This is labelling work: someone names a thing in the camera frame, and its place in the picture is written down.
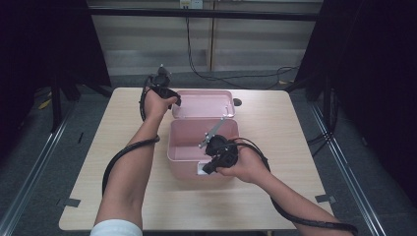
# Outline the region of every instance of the shirt sleeve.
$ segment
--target shirt sleeve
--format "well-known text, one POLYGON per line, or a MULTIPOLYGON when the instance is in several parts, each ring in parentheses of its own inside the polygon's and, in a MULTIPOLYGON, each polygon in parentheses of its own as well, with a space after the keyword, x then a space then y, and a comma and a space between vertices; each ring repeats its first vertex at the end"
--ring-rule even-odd
POLYGON ((142 236, 138 225, 123 219, 108 219, 99 222, 89 236, 142 236))

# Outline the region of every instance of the gray floor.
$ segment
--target gray floor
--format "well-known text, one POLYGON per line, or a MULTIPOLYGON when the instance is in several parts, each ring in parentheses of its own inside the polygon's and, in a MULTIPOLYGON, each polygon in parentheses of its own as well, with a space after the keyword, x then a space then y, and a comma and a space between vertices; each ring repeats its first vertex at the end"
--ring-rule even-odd
MULTIPOLYGON (((248 73, 238 72, 218 73, 217 75, 246 74, 248 73)), ((281 79, 287 81, 293 76, 294 74, 289 73, 281 79)), ((239 79, 229 82, 245 88, 265 89, 273 85, 275 81, 276 77, 239 79)), ((114 77, 112 83, 114 88, 141 87, 143 77, 114 77)), ((173 88, 237 89, 224 82, 204 81, 191 73, 174 74, 171 85, 173 88)), ((283 85, 278 85, 273 89, 283 87, 283 85)), ((83 95, 80 101, 74 104, 73 114, 69 117, 66 129, 52 152, 13 235, 89 235, 88 232, 64 232, 58 227, 63 208, 59 207, 57 202, 69 197, 109 100, 87 88, 81 88, 81 91, 83 95)), ((304 92, 301 89, 296 90, 290 96, 306 140, 316 137, 320 129, 310 105, 305 100, 304 92)), ((18 194, 50 135, 51 107, 48 106, 43 110, 37 109, 43 99, 44 97, 36 99, 35 106, 20 132, 20 138, 16 141, 8 162, 0 169, 2 180, 0 182, 0 196, 2 196, 0 212, 2 215, 18 194)), ((64 99, 64 110, 70 106, 71 103, 64 99)), ((386 234, 415 235, 417 232, 416 208, 410 204, 396 183, 386 174, 372 150, 363 145, 354 124, 344 116, 342 111, 339 114, 335 136, 386 234)), ((314 152, 319 145, 311 146, 311 151, 314 152)), ((328 147, 324 147, 314 159, 328 195, 336 198, 336 203, 331 205, 334 214, 342 221, 355 224, 360 230, 360 235, 372 235, 328 147)), ((293 230, 276 233, 277 235, 298 235, 293 230)), ((183 232, 146 232, 145 235, 184 234, 183 232)), ((208 235, 250 236, 256 235, 256 232, 211 232, 208 235)))

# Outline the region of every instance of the forearm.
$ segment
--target forearm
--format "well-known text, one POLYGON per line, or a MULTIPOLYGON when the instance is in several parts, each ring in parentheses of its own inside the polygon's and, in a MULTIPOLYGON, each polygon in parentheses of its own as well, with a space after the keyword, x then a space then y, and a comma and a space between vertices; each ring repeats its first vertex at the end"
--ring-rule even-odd
MULTIPOLYGON (((330 213, 305 199, 270 173, 264 173, 255 184, 264 189, 285 211, 294 216, 310 220, 339 222, 330 213)), ((302 235, 351 235, 345 231, 310 227, 301 224, 294 225, 302 235)))
MULTIPOLYGON (((153 139, 157 135, 162 117, 149 117, 128 142, 153 139)), ((118 218, 142 228, 142 204, 148 184, 154 145, 134 149, 122 156, 110 172, 107 187, 101 201, 95 224, 118 218)))

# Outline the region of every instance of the white wall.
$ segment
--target white wall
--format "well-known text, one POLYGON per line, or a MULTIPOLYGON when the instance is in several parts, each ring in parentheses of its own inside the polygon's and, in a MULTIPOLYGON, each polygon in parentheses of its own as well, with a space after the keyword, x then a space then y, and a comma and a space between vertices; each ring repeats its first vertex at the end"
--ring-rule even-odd
MULTIPOLYGON (((179 8, 179 0, 89 0, 89 4, 179 8)), ((320 7, 320 0, 204 1, 205 9, 228 11, 318 13, 320 7)), ((185 18, 93 16, 93 21, 111 76, 154 73, 159 64, 172 72, 191 71, 185 18)), ((311 22, 190 19, 193 61, 198 71, 296 66, 313 26, 311 22)))

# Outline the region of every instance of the pink box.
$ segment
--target pink box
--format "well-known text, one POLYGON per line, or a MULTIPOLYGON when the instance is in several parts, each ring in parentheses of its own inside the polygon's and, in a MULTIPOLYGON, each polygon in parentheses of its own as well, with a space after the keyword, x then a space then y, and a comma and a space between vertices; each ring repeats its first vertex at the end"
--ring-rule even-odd
POLYGON ((226 139, 239 136, 238 125, 233 117, 233 98, 227 90, 180 90, 181 106, 173 105, 168 140, 168 159, 172 174, 178 179, 224 179, 218 173, 207 175, 203 166, 211 161, 205 155, 206 147, 199 148, 221 117, 227 117, 217 131, 226 139))

